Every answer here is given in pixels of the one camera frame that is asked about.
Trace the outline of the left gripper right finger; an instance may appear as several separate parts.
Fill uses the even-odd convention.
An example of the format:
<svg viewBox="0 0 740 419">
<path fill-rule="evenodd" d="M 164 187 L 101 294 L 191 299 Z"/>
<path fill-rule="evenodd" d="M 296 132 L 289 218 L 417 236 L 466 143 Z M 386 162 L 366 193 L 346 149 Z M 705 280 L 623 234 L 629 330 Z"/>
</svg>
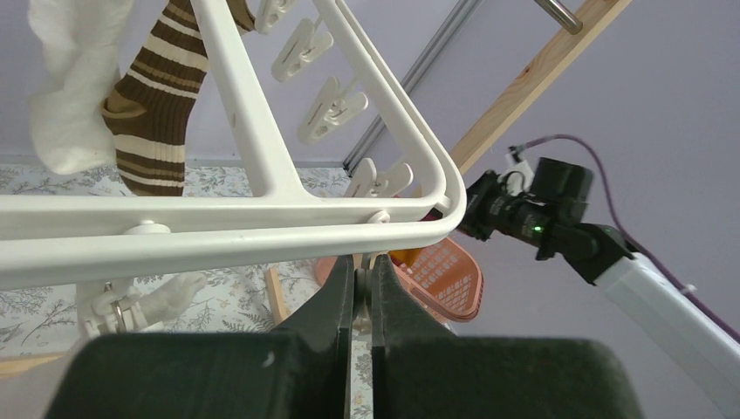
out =
<svg viewBox="0 0 740 419">
<path fill-rule="evenodd" d="M 377 418 L 639 418 L 620 361 L 594 340 L 461 337 L 376 258 L 369 277 Z"/>
</svg>

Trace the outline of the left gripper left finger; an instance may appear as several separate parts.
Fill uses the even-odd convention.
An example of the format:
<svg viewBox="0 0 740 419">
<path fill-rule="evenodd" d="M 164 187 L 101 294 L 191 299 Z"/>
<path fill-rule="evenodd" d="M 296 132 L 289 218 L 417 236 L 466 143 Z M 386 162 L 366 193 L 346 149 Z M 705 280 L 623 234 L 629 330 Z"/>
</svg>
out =
<svg viewBox="0 0 740 419">
<path fill-rule="evenodd" d="M 75 356 L 49 418 L 346 418 L 354 262 L 267 333 L 123 333 Z"/>
</svg>

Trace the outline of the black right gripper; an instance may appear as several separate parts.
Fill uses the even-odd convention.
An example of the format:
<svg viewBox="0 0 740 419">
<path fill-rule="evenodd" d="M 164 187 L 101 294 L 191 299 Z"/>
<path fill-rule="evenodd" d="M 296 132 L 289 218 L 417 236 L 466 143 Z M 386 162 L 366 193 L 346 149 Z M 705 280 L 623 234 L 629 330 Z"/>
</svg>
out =
<svg viewBox="0 0 740 419">
<path fill-rule="evenodd" d="M 543 246 L 558 223 L 556 217 L 528 192 L 517 196 L 507 193 L 500 177 L 488 170 L 467 188 L 466 212 L 456 230 L 484 242 L 498 231 L 532 246 Z"/>
</svg>

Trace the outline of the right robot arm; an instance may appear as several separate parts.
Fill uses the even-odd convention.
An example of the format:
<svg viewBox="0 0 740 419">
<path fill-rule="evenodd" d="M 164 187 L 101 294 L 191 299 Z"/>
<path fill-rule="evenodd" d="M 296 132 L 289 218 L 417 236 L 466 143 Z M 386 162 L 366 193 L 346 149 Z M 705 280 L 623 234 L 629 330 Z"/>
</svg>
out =
<svg viewBox="0 0 740 419">
<path fill-rule="evenodd" d="M 585 223 L 593 172 L 542 158 L 486 171 L 468 186 L 459 231 L 480 241 L 494 232 L 557 255 L 598 287 L 678 365 L 727 418 L 739 416 L 739 335 L 688 288 L 680 288 L 647 251 L 616 227 Z"/>
</svg>

